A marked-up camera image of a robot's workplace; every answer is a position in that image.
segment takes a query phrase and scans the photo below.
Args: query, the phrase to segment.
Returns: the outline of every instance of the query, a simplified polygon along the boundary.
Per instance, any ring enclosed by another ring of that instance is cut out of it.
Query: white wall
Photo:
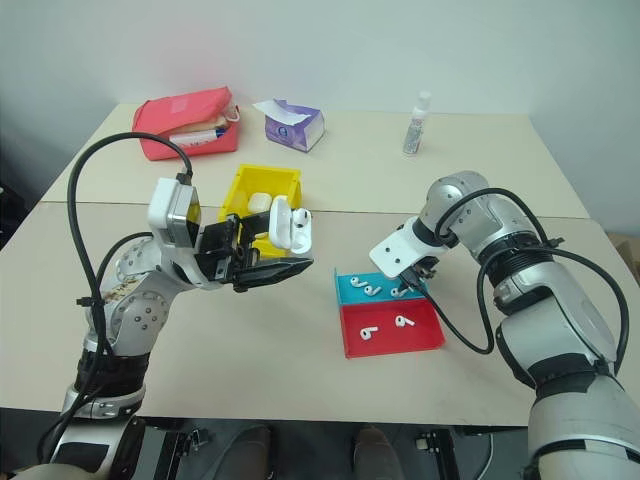
[[[228,84],[407,111],[428,87],[435,111],[529,113],[592,216],[640,234],[636,0],[0,5],[3,176],[31,199],[118,102]]]

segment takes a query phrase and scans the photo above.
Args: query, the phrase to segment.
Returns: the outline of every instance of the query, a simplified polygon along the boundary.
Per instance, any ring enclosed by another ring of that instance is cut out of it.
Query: black cable
[[[87,395],[84,400],[82,401],[82,405],[80,405],[80,408],[82,408],[83,406],[85,406],[87,403],[93,401],[98,394],[100,393],[100,390],[102,390],[102,387],[97,388],[91,395]],[[41,436],[40,436],[40,440],[38,440],[38,447],[37,447],[37,455],[38,455],[38,463],[42,463],[44,460],[44,447],[45,447],[45,443],[47,441],[47,437],[51,434],[51,432],[53,432],[53,430],[62,423],[63,420],[66,419],[66,417],[69,417],[69,412],[70,410],[67,410],[66,412],[64,412],[63,414],[61,414],[58,419],[53,423],[53,425],[51,425]]]
[[[138,232],[138,233],[132,233],[131,235],[127,235],[126,237],[123,237],[120,240],[118,240],[113,245],[113,247],[109,249],[107,254],[102,259],[102,262],[100,263],[100,267],[98,267],[98,273],[96,274],[96,281],[98,282],[98,286],[102,285],[102,279],[104,278],[104,274],[107,270],[107,267],[109,266],[109,262],[111,261],[111,258],[113,258],[115,253],[118,251],[118,249],[122,245],[124,245],[127,242],[130,242],[131,240],[135,240],[136,238],[152,237],[152,236],[153,234],[151,232]]]
[[[484,301],[484,277],[487,273],[489,266],[498,258],[500,255],[503,255],[505,252],[537,252],[537,253],[547,253],[550,255],[556,255],[558,257],[564,257],[569,260],[573,260],[584,267],[592,270],[594,273],[598,274],[606,283],[609,285],[611,290],[613,291],[616,300],[618,301],[618,308],[620,309],[620,335],[618,337],[618,346],[616,348],[616,361],[613,364],[614,373],[618,373],[620,370],[620,366],[622,365],[622,360],[624,359],[624,355],[627,350],[627,343],[629,341],[629,307],[627,306],[627,300],[622,292],[622,289],[618,285],[618,283],[614,280],[614,278],[604,270],[600,265],[592,262],[591,260],[584,258],[577,253],[568,252],[566,250],[560,250],[559,248],[551,248],[551,247],[524,247],[520,249],[503,249],[497,252],[494,252],[490,255],[485,262],[480,266],[480,270],[478,271],[478,277],[476,279],[476,296],[478,300],[478,307],[480,308],[480,315],[482,317],[482,322],[484,324],[489,322],[489,314],[487,312],[487,306]]]
[[[445,323],[445,325],[447,326],[447,328],[449,328],[449,330],[451,330],[451,332],[458,337],[458,339],[464,343],[467,347],[469,347],[471,350],[473,350],[476,353],[479,353],[481,355],[488,355],[493,351],[493,347],[495,345],[495,339],[493,337],[493,329],[491,328],[491,323],[489,323],[489,316],[488,315],[483,315],[482,316],[482,325],[484,327],[484,332],[487,336],[487,346],[485,348],[481,348],[478,347],[477,345],[474,345],[473,343],[471,343],[469,340],[467,340],[467,338],[462,335],[462,333],[460,333],[458,331],[458,329],[453,325],[453,323],[451,323],[451,321],[449,320],[449,318],[446,316],[446,314],[442,311],[442,309],[440,308],[440,305],[438,305],[438,303],[433,299],[433,297],[429,294],[429,292],[427,291],[426,288],[424,288],[424,286],[420,283],[420,280],[416,278],[409,278],[407,276],[407,271],[405,270],[403,273],[400,274],[400,278],[402,278],[402,280],[409,285],[410,287],[414,288],[415,290],[417,290],[418,292],[420,292],[422,295],[424,295],[424,297],[429,300],[429,302],[431,302],[431,305],[433,305],[433,308],[435,308],[436,312],[438,312],[438,315],[440,316],[440,318],[442,319],[442,321]]]
[[[76,251],[78,252],[78,257],[80,259],[80,263],[82,265],[82,269],[84,270],[85,277],[87,278],[87,283],[89,284],[89,289],[91,291],[91,296],[89,298],[80,299],[78,301],[79,304],[83,306],[89,306],[91,308],[91,315],[93,319],[93,328],[96,331],[97,342],[96,342],[96,352],[93,358],[93,362],[89,367],[89,372],[87,373],[87,378],[80,391],[78,392],[78,396],[74,400],[74,402],[69,407],[66,416],[60,421],[60,425],[58,428],[55,428],[53,437],[51,440],[52,447],[50,448],[49,454],[45,458],[47,462],[51,460],[51,455],[53,454],[53,450],[55,446],[60,441],[62,434],[64,433],[65,428],[71,422],[71,419],[76,414],[76,412],[82,407],[82,402],[84,398],[90,393],[88,390],[91,387],[93,380],[98,372],[99,365],[101,363],[102,353],[105,350],[107,341],[107,332],[106,332],[106,319],[104,314],[104,302],[102,300],[102,295],[100,294],[100,285],[97,281],[97,277],[95,272],[93,271],[93,266],[91,265],[91,260],[89,259],[89,254],[87,253],[87,249],[84,245],[84,241],[82,239],[82,234],[80,233],[80,226],[78,224],[78,211],[76,205],[76,193],[78,188],[78,179],[80,177],[80,172],[82,168],[87,163],[89,158],[100,150],[101,148],[117,142],[119,140],[126,140],[131,138],[137,139],[146,139],[153,140],[155,142],[162,143],[167,147],[174,150],[178,156],[182,159],[185,168],[186,168],[186,176],[193,176],[193,169],[191,166],[191,160],[187,156],[184,151],[178,147],[176,144],[170,142],[169,140],[162,138],[158,135],[153,135],[151,133],[144,132],[123,132],[117,133],[115,135],[110,135],[108,137],[103,138],[102,140],[98,140],[96,143],[87,148],[78,160],[76,160],[73,169],[69,175],[69,183],[67,185],[67,214],[69,217],[69,228],[71,230],[71,238],[73,239],[73,243],[76,247]]]
[[[475,192],[470,193],[469,195],[465,195],[456,203],[454,203],[449,209],[447,209],[446,212],[444,212],[442,217],[440,217],[440,220],[438,220],[438,223],[436,223],[436,228],[434,231],[436,240],[438,240],[439,242],[442,242],[443,244],[448,243],[453,233],[451,232],[448,235],[447,234],[445,234],[444,236],[442,235],[441,230],[444,223],[449,219],[451,215],[455,213],[456,210],[464,206],[469,201],[473,200],[474,198],[481,197],[483,195],[488,195],[488,194],[502,195],[503,197],[507,197],[509,200],[515,203],[518,207],[520,207],[520,210],[522,210],[522,212],[527,216],[531,224],[536,229],[536,232],[538,232],[538,236],[540,237],[540,240],[542,241],[542,243],[545,245],[549,243],[549,239],[547,238],[547,233],[544,231],[544,228],[540,224],[540,221],[533,214],[531,209],[529,209],[527,204],[524,203],[524,201],[522,201],[522,199],[518,197],[515,193],[509,190],[506,190],[504,188],[483,188],[480,190],[476,190]]]
[[[624,293],[622,293],[620,285],[618,285],[614,278],[600,265],[592,262],[587,258],[584,258],[581,255],[578,255],[577,253],[567,252],[566,250],[549,247],[526,247],[521,249],[520,251],[549,253],[558,257],[568,258],[569,260],[573,260],[574,262],[577,262],[597,273],[600,278],[602,278],[607,283],[607,285],[609,285],[614,295],[616,296],[616,300],[618,301],[618,308],[620,309],[620,335],[618,336],[618,347],[616,348],[616,361],[613,364],[613,371],[617,374],[620,370],[620,366],[622,365],[622,360],[624,359],[624,355],[627,351],[627,343],[629,341],[629,307],[627,305],[627,299],[624,297]]]
[[[461,198],[460,200],[458,200],[456,203],[454,203],[450,208],[448,208],[445,213],[440,217],[440,219],[438,220],[438,222],[436,223],[436,227],[435,227],[435,231],[434,231],[434,236],[435,238],[442,242],[443,244],[448,243],[451,240],[451,236],[454,235],[453,232],[449,232],[449,234],[445,234],[442,235],[442,227],[444,225],[444,223],[449,219],[449,217],[451,217],[451,215],[453,215],[456,210],[458,210],[459,208],[463,207],[467,202],[469,202],[470,200],[473,200],[474,198],[480,197],[482,195],[488,195],[488,194],[493,194],[493,195],[502,195],[504,197],[509,198],[511,201],[513,201],[519,208],[520,210],[522,210],[522,212],[526,215],[526,217],[529,219],[529,221],[531,222],[531,224],[534,226],[538,236],[540,237],[540,240],[542,242],[543,246],[540,247],[525,247],[525,248],[520,248],[517,249],[517,251],[530,251],[530,252],[537,252],[537,253],[547,253],[547,254],[551,254],[551,255],[557,255],[559,257],[564,257],[570,260],[573,260],[575,262],[578,262],[580,264],[582,264],[583,266],[591,269],[592,271],[594,271],[595,273],[597,273],[611,288],[611,290],[613,291],[614,295],[616,296],[616,299],[618,301],[618,306],[620,308],[620,335],[618,338],[618,346],[616,348],[616,361],[614,362],[614,372],[617,374],[618,371],[620,370],[620,366],[622,365],[622,360],[624,358],[624,355],[626,353],[626,349],[627,349],[627,343],[629,340],[629,309],[627,306],[627,301],[624,297],[624,294],[622,293],[622,290],[620,289],[620,286],[616,283],[616,281],[613,279],[613,277],[611,275],[609,275],[609,273],[607,273],[602,267],[600,267],[599,265],[595,264],[594,262],[578,255],[572,252],[567,252],[565,250],[560,250],[558,248],[556,248],[557,245],[557,241],[550,241],[549,238],[547,237],[547,233],[545,232],[544,228],[542,227],[542,224],[540,223],[540,221],[538,220],[538,218],[533,214],[533,212],[531,211],[531,209],[527,206],[526,203],[524,203],[524,201],[518,197],[515,193],[503,189],[503,188],[483,188],[481,190],[477,190],[469,195],[464,196],[463,198]],[[433,301],[433,298],[431,298],[431,296],[428,294],[428,292],[426,291],[426,289],[421,288],[421,286],[415,286],[415,288],[420,291],[420,293],[422,293],[433,305],[434,308],[436,309],[436,311],[438,312],[438,314],[440,315],[440,317],[442,318],[442,320],[445,322],[445,324],[451,329],[451,331],[465,344],[467,345],[469,348],[471,348],[472,350],[478,352],[478,353],[490,353],[491,350],[493,350],[493,344],[494,344],[494,338],[493,338],[493,331],[491,330],[491,323],[489,320],[489,313],[487,311],[487,306],[486,306],[486,302],[484,300],[484,277],[486,275],[486,272],[489,268],[489,266],[493,263],[493,261],[499,257],[500,255],[504,254],[507,251],[516,251],[513,249],[504,249],[498,252],[495,252],[494,254],[492,254],[491,256],[489,256],[489,258],[487,258],[484,263],[480,266],[480,270],[478,271],[478,276],[476,278],[476,296],[477,296],[477,300],[478,300],[478,307],[480,309],[480,316],[482,318],[482,323],[485,327],[485,331],[487,333],[487,338],[489,339],[488,345],[487,345],[487,349],[479,349],[478,347],[476,347],[475,345],[471,344],[466,338],[464,338],[451,324],[451,322],[449,322],[448,319],[446,319],[446,317],[444,316],[444,313],[441,311],[440,307],[437,305],[437,303],[435,303]]]

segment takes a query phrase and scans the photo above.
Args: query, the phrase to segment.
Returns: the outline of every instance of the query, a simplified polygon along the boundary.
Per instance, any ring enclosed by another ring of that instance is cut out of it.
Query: white table
[[[205,208],[205,221],[215,221],[215,214]],[[116,239],[146,228],[143,205],[81,204],[79,215],[94,264]],[[227,286],[178,296],[151,355],[140,413],[525,425],[533,392],[512,378],[497,350],[478,356],[447,330],[447,343],[439,350],[345,359],[333,270],[372,271],[369,247],[405,218],[318,212],[317,260],[301,275],[244,294]],[[607,269],[625,291],[632,334],[620,379],[640,402],[640,295],[631,274],[592,220],[542,223],[550,235],[567,239],[567,249]],[[613,296],[582,267],[570,268],[617,336]],[[460,247],[442,259],[431,288],[451,320],[483,343],[475,272],[477,266]],[[41,203],[0,252],[1,406],[60,408],[86,328],[74,300],[85,294],[65,205]],[[500,314],[493,309],[491,314],[497,326]]]
[[[119,105],[87,144],[129,130],[136,105]],[[241,163],[302,170],[303,204],[314,211],[316,263],[279,285],[235,294],[181,294],[151,356],[141,413],[152,416],[524,425],[533,392],[496,351],[481,357],[445,330],[431,352],[347,360],[333,271],[373,271],[369,248],[424,204],[438,177],[474,169],[507,187],[543,218],[550,235],[606,268],[632,315],[621,380],[640,402],[640,295],[602,229],[522,115],[434,115],[418,155],[401,143],[407,115],[326,112],[327,132],[309,154],[269,142],[263,117],[242,109],[240,148],[193,159],[201,203],[219,207]],[[116,239],[148,229],[146,204],[177,160],[149,162],[137,141],[99,152],[80,179],[82,231],[97,264]],[[66,219],[71,165],[0,252],[0,406],[58,410],[73,381],[86,324],[75,298],[87,294]],[[215,208],[205,208],[215,221]],[[482,343],[477,265],[462,248],[439,264],[432,292],[452,321]],[[613,296],[571,265],[617,336]],[[491,309],[494,325],[500,315]]]
[[[136,108],[118,105],[87,146],[130,130]],[[436,179],[477,170],[492,186],[520,195],[538,216],[589,218],[525,115],[433,115],[421,149],[410,157],[402,153],[405,114],[326,112],[325,137],[308,154],[267,140],[264,116],[252,107],[241,114],[237,152],[192,159],[203,206],[222,206],[241,163],[300,169],[305,206],[335,212],[417,212]],[[66,201],[71,167],[43,201]],[[157,178],[173,177],[179,167],[177,160],[149,162],[137,140],[118,142],[87,164],[78,201],[146,205]]]

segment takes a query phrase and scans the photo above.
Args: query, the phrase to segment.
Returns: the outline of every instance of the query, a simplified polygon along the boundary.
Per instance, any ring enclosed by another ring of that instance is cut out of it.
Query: yellow container
[[[218,214],[218,220],[224,221],[227,215],[235,213],[240,217],[250,215],[248,210],[251,195],[257,192],[268,193],[272,198],[286,195],[291,208],[298,208],[302,198],[300,190],[300,170],[290,168],[261,167],[259,165],[240,165],[233,184]],[[274,247],[269,238],[258,238],[253,246],[260,250],[262,257],[283,257],[286,252]]]

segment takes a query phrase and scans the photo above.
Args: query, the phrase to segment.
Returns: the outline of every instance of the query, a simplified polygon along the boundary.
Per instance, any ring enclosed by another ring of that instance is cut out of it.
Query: red tray
[[[396,316],[415,322],[396,326]],[[433,306],[424,299],[362,303],[340,307],[344,354],[347,358],[432,350],[444,344],[444,335]],[[378,327],[370,340],[360,330]]]

